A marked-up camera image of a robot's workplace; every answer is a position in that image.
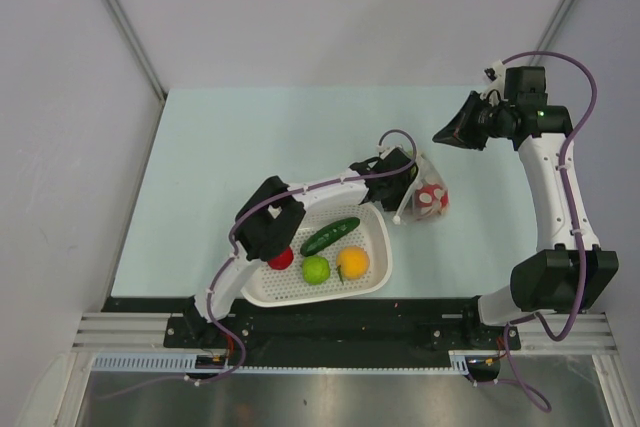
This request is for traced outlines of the clear polka dot zip bag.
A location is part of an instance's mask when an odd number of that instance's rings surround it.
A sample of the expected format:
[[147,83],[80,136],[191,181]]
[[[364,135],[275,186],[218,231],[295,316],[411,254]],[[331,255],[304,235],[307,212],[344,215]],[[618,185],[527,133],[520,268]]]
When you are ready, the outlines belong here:
[[444,180],[428,157],[419,151],[414,180],[401,198],[392,222],[402,225],[410,221],[434,221],[447,213],[449,205]]

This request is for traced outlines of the red fake apple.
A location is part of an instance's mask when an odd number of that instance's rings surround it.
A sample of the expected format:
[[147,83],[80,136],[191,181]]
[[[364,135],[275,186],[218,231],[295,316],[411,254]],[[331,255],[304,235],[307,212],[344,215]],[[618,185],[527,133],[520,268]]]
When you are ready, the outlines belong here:
[[414,212],[420,219],[443,216],[449,205],[448,189],[438,183],[427,183],[414,194]]

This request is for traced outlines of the green fake cucumber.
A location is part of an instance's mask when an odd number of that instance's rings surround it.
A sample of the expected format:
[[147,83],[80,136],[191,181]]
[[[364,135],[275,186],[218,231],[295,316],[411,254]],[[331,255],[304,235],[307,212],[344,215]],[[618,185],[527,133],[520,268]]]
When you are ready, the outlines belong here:
[[304,257],[314,256],[333,245],[360,225],[358,217],[347,217],[334,221],[312,234],[300,247]]

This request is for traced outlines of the orange yellow fake fruit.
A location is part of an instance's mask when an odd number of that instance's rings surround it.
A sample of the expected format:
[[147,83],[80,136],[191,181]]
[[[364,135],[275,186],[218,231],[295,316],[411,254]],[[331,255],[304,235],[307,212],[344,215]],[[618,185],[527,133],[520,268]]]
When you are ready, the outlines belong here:
[[358,280],[369,270],[368,253],[361,247],[348,246],[336,257],[336,267],[342,280]]

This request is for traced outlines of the red fake pepper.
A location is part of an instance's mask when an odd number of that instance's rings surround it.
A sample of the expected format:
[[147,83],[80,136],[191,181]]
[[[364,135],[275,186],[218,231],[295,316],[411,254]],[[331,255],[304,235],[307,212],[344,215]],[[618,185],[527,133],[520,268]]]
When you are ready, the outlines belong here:
[[294,260],[294,253],[287,247],[281,254],[267,261],[267,265],[276,271],[286,270]]

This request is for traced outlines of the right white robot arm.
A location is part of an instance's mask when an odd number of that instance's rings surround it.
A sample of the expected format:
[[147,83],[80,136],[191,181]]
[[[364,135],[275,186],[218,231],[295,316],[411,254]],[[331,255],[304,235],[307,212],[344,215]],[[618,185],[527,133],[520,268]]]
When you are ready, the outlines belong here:
[[549,104],[544,68],[498,61],[485,74],[487,89],[471,92],[433,140],[477,151],[491,139],[512,143],[531,191],[537,247],[512,269],[506,287],[479,297],[478,313],[463,320],[461,335],[469,346],[484,348],[497,326],[557,312],[568,316],[562,330],[549,335],[559,342],[617,273],[618,257],[602,248],[588,220],[574,165],[578,128],[566,107]]

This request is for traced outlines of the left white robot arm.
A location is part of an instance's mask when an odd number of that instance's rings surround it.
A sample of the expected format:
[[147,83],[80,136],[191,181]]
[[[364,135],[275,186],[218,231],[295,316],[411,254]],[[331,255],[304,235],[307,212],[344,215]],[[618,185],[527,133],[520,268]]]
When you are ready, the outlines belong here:
[[236,215],[228,234],[231,254],[209,286],[189,299],[183,311],[187,336],[207,347],[228,331],[220,320],[236,295],[260,264],[285,252],[307,215],[366,203],[395,210],[417,171],[417,153],[393,147],[313,184],[287,184],[278,176],[265,180]]

